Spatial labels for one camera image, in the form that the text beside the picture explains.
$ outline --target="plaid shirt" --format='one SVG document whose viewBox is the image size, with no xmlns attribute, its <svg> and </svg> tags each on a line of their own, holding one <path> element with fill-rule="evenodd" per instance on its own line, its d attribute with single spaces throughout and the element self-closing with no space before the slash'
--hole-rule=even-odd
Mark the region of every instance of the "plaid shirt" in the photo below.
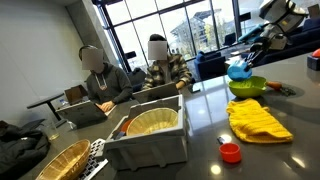
<svg viewBox="0 0 320 180">
<path fill-rule="evenodd" d="M 187 66 L 186 61 L 182 55 L 174 54 L 168 56 L 171 80 L 175 83 L 183 81 L 186 85 L 191 81 L 191 73 Z M 147 76 L 145 78 L 142 90 L 153 88 L 165 84 L 165 72 L 157 63 L 154 61 L 152 66 L 147 69 Z"/>
</svg>

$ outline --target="white crate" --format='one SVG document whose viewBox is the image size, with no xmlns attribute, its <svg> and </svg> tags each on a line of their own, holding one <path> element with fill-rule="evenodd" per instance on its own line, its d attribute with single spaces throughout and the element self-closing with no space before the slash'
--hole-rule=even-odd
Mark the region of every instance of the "white crate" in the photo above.
<svg viewBox="0 0 320 180">
<path fill-rule="evenodd" d="M 129 119 L 154 108 L 171 108 L 178 112 L 178 125 L 157 130 L 149 135 L 123 136 L 114 140 L 114 132 L 119 132 Z M 183 96 L 177 95 L 162 100 L 152 101 L 130 108 L 128 116 L 122 118 L 117 127 L 106 139 L 104 155 L 115 170 L 159 165 L 187 161 L 187 125 Z"/>
</svg>

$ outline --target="gray hoodie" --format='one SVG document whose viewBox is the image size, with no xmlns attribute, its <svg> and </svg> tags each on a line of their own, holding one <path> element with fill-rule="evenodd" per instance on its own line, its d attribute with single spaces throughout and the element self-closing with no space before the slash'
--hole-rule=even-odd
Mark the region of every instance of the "gray hoodie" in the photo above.
<svg viewBox="0 0 320 180">
<path fill-rule="evenodd" d="M 97 82 L 96 76 L 100 85 L 105 85 L 102 76 L 107 85 L 106 90 L 101 90 Z M 132 85 L 125 72 L 112 64 L 105 63 L 104 70 L 101 74 L 92 72 L 87 79 L 88 96 L 92 102 L 103 104 L 112 101 L 119 104 L 128 101 L 132 97 Z"/>
</svg>

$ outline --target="blue cup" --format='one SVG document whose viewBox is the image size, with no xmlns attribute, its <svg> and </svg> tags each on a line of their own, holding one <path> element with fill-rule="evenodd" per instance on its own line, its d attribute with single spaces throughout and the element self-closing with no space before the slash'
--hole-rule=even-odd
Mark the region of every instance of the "blue cup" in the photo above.
<svg viewBox="0 0 320 180">
<path fill-rule="evenodd" d="M 227 74 L 233 81 L 244 81 L 249 79 L 252 75 L 252 69 L 248 69 L 247 67 L 247 62 L 243 60 L 236 60 L 229 66 Z"/>
</svg>

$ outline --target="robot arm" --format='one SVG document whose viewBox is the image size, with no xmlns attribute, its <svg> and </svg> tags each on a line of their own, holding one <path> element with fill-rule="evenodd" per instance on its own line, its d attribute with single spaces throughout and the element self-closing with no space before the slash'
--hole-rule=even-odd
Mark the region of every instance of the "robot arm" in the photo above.
<svg viewBox="0 0 320 180">
<path fill-rule="evenodd" d="M 242 43 L 252 43 L 251 53 L 245 59 L 248 64 L 246 71 L 259 62 L 268 50 L 284 49 L 289 41 L 287 34 L 308 16 L 291 0 L 265 0 L 259 9 L 259 16 L 267 20 L 266 24 L 258 25 L 238 39 Z"/>
</svg>

